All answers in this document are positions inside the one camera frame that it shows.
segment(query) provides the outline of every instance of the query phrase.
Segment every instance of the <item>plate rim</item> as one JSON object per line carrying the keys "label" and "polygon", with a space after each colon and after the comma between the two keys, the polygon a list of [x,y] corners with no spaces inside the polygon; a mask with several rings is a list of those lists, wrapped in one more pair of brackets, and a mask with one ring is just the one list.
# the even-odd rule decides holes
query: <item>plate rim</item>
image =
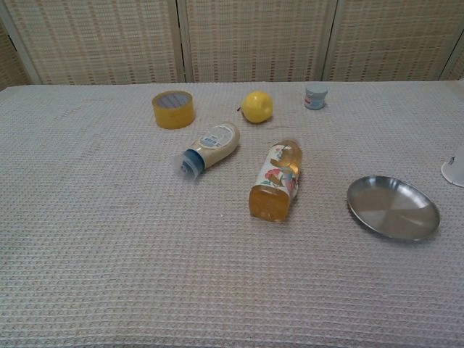
{"label": "plate rim", "polygon": [[[362,181],[362,180],[365,180],[367,178],[383,178],[383,179],[393,179],[393,180],[396,180],[396,181],[399,181],[403,184],[406,184],[410,187],[412,187],[413,189],[415,189],[416,191],[420,192],[425,198],[427,198],[427,200],[431,203],[432,207],[435,209],[437,215],[438,215],[438,223],[436,224],[436,227],[432,230],[432,232],[430,232],[427,236],[423,237],[423,238],[417,238],[417,239],[410,239],[410,238],[400,238],[400,237],[395,237],[395,236],[391,236],[390,234],[387,234],[385,233],[384,231],[382,230],[378,230],[377,228],[374,228],[373,226],[371,226],[369,223],[367,223],[364,219],[362,219],[356,212],[356,210],[354,209],[354,207],[352,206],[352,202],[349,198],[349,193],[350,191],[352,190],[352,187],[359,181]],[[350,183],[350,185],[348,186],[348,190],[347,190],[347,203],[348,203],[348,207],[349,209],[351,210],[351,212],[356,216],[356,218],[361,222],[363,223],[365,226],[367,226],[369,229],[371,229],[372,231],[375,231],[376,233],[379,233],[381,234],[382,236],[385,236],[385,237],[388,237],[388,238],[391,238],[391,239],[396,239],[398,241],[423,241],[425,239],[428,239],[430,238],[431,236],[433,236],[439,229],[440,227],[440,224],[442,223],[442,216],[440,214],[440,210],[438,209],[437,205],[435,204],[435,202],[429,197],[427,196],[426,194],[423,193],[422,190],[418,189],[417,187],[415,187],[414,185],[408,183],[407,181],[404,181],[404,180],[401,180],[401,179],[398,179],[398,178],[393,178],[391,176],[385,176],[385,175],[366,175],[366,176],[363,176],[361,178],[358,178],[356,179],[355,181],[353,181],[352,183]]]}

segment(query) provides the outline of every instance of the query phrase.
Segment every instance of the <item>printed label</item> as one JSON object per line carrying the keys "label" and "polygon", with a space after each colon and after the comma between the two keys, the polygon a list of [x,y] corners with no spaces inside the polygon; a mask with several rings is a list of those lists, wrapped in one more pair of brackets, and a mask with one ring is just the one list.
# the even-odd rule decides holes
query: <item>printed label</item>
{"label": "printed label", "polygon": [[211,133],[202,136],[200,144],[208,149],[217,149],[231,142],[233,129],[226,125],[216,125],[211,129]]}
{"label": "printed label", "polygon": [[287,167],[289,161],[286,156],[291,156],[291,154],[286,154],[286,147],[285,145],[275,145],[270,148],[254,185],[273,187],[294,198],[297,194],[298,178]]}
{"label": "printed label", "polygon": [[324,106],[323,99],[311,99],[309,96],[306,96],[304,103],[306,104],[306,107],[309,107],[310,109],[322,109]]}

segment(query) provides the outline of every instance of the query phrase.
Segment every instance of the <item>stainless steel plate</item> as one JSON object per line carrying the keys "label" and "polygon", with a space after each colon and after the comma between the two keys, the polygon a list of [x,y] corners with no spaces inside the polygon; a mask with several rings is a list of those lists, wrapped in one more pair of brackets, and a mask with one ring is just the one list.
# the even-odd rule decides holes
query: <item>stainless steel plate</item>
{"label": "stainless steel plate", "polygon": [[386,176],[366,176],[348,188],[348,205],[367,227],[385,236],[418,241],[440,224],[436,205],[404,181]]}

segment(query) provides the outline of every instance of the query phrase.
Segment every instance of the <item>white squeeze bottle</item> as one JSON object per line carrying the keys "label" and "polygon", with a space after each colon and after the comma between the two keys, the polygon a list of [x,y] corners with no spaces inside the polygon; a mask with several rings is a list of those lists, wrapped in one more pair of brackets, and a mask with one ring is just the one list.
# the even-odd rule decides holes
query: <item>white squeeze bottle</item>
{"label": "white squeeze bottle", "polygon": [[297,194],[302,150],[296,141],[272,146],[249,193],[249,211],[267,221],[283,221]]}
{"label": "white squeeze bottle", "polygon": [[231,154],[239,140],[239,129],[232,123],[214,126],[180,156],[181,172],[187,178],[195,179],[203,170]]}

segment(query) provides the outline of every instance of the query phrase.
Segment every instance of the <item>packing tape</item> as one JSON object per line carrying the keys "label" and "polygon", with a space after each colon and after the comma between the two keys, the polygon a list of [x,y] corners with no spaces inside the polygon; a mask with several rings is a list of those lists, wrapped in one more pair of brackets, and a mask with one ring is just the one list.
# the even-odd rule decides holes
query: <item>packing tape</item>
{"label": "packing tape", "polygon": [[179,129],[194,121],[194,98],[184,91],[166,91],[152,100],[154,118],[161,128]]}

